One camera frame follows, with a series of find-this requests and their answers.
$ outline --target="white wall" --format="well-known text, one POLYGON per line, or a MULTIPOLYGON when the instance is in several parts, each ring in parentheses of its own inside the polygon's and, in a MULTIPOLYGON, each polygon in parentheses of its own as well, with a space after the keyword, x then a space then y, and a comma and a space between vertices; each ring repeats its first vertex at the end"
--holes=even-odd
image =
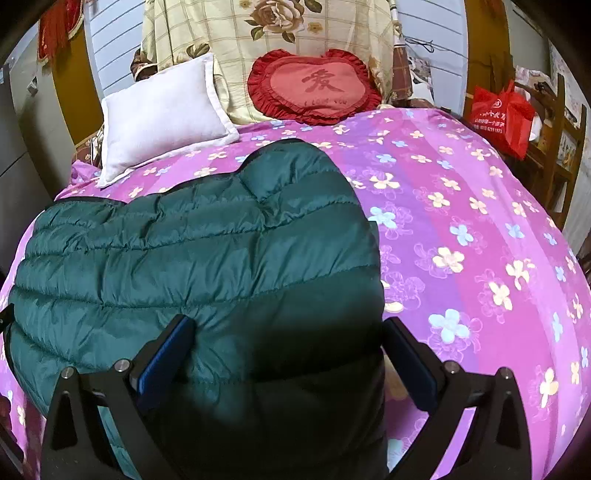
POLYGON ((544 38, 532 21, 515 7, 511 0, 504 0, 509 24, 511 55, 515 66, 539 70, 550 74, 550 51, 548 40, 544 38))
POLYGON ((468 73, 468 32, 464 0, 397 0, 406 37, 433 41, 435 53, 411 45, 431 61, 433 93, 437 106, 461 114, 468 73))
POLYGON ((129 67, 142 42, 144 1, 96 0, 86 7, 86 37, 99 96, 134 82, 129 67))

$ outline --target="pink floral bedsheet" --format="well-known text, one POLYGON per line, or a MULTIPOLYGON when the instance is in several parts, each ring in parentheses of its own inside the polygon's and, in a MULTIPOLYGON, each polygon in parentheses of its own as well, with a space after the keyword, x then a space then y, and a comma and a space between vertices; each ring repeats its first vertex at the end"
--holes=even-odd
MULTIPOLYGON (((335 127, 271 121, 240 133, 236 144, 156 161, 104 190, 95 186, 94 167, 75 164, 73 185, 58 197, 130 202, 233 171, 249 153, 282 138, 312 142, 330 155, 367 217, 379 225, 384 316, 399 315, 441 359, 457 360, 468 371, 493 374, 504 365, 515 371, 530 428, 533 478, 543 478, 589 406, 591 294, 560 231, 496 151, 429 109, 365 112, 335 127)), ((0 307, 30 235, 31 229, 0 291, 0 307)), ((427 416, 414 408, 391 366, 387 380, 392 467, 427 416)), ((15 434, 35 468, 43 419, 24 398, 4 353, 0 392, 12 401, 15 434)), ((470 421, 467 413, 435 478, 451 468, 470 421)))

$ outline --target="blue pad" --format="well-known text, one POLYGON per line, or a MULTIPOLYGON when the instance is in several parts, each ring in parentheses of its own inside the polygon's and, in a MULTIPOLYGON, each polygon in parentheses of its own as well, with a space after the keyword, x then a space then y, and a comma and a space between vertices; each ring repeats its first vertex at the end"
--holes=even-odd
POLYGON ((137 383, 137 407, 142 413, 158 406, 168 391, 195 338, 195 322, 185 316, 158 349, 137 383))

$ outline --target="red bag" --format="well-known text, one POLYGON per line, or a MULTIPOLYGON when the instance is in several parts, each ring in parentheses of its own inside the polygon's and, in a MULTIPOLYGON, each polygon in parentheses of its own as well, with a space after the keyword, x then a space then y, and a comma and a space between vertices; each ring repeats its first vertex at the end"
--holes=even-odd
POLYGON ((535 109, 519 93, 513 80, 499 95, 481 87, 474 91, 470 123, 493 147, 513 157, 525 158, 535 109))

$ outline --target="checkered fabric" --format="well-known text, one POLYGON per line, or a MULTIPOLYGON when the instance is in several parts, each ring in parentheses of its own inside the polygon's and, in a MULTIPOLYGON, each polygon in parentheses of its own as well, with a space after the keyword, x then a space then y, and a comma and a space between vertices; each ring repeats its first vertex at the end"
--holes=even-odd
POLYGON ((268 119, 254 108, 246 81, 254 61, 276 48, 316 57, 330 48, 349 51, 368 65, 388 100, 392 52, 400 45, 391 16, 394 1, 147 0, 142 50, 162 70, 209 46, 217 94, 235 124, 268 119))

